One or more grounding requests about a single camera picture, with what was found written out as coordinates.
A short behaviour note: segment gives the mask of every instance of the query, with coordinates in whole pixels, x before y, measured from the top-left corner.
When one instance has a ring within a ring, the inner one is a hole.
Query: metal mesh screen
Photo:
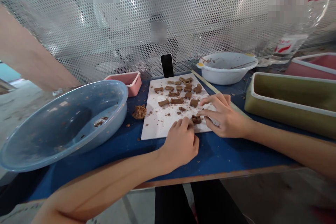
[[[267,0],[2,0],[9,12],[79,81],[140,71],[163,75],[160,55],[175,72],[216,51],[272,53],[288,25],[269,24]],[[336,0],[305,46],[335,38]],[[151,44],[151,22],[166,22],[166,44]]]

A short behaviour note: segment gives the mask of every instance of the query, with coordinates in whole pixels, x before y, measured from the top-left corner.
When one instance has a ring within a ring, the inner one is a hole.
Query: blue table
[[[247,73],[239,83],[229,86],[215,87],[223,94],[232,95],[234,102],[244,112],[245,100],[251,73]],[[212,95],[212,90],[202,83],[206,91]],[[144,154],[159,149],[165,139],[138,141],[141,137],[143,120],[132,117],[134,107],[145,104],[149,90],[149,80],[144,81],[136,97],[128,98],[128,112],[120,129],[96,149],[79,155],[66,157],[52,165],[35,191],[27,201],[49,197],[59,187],[74,178],[111,163],[118,159]],[[278,122],[248,114],[253,120],[284,130],[322,138],[319,135],[286,126]],[[179,167],[170,174],[154,178],[138,188],[165,186],[177,183],[188,183],[200,180],[218,179],[224,177],[243,176],[262,172],[284,171],[300,167],[294,160],[260,144],[245,139],[220,138],[213,132],[200,133],[198,155],[187,165]]]

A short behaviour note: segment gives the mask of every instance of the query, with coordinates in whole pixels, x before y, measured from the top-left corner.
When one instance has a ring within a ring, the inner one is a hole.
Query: light blue plastic basin
[[[127,96],[124,83],[102,80],[56,98],[7,138],[0,164],[10,171],[28,172],[96,148],[123,123]],[[101,117],[108,119],[95,127]]]

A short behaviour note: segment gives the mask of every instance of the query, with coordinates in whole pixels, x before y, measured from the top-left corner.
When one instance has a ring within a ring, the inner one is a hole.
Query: leg
[[[220,180],[191,183],[198,223],[247,224]]]
[[[197,224],[183,186],[155,188],[155,224]]]

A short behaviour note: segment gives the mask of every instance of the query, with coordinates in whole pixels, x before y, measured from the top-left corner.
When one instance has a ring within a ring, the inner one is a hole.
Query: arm
[[[137,185],[187,164],[198,154],[199,146],[188,123],[187,117],[174,122],[159,150],[101,167],[61,187],[32,223],[86,223]]]
[[[265,145],[336,181],[336,144],[273,128],[249,120],[230,106],[230,95],[216,94],[203,99],[200,105],[212,103],[217,111],[201,110],[207,126],[220,137],[245,138]],[[219,126],[213,124],[213,118]]]

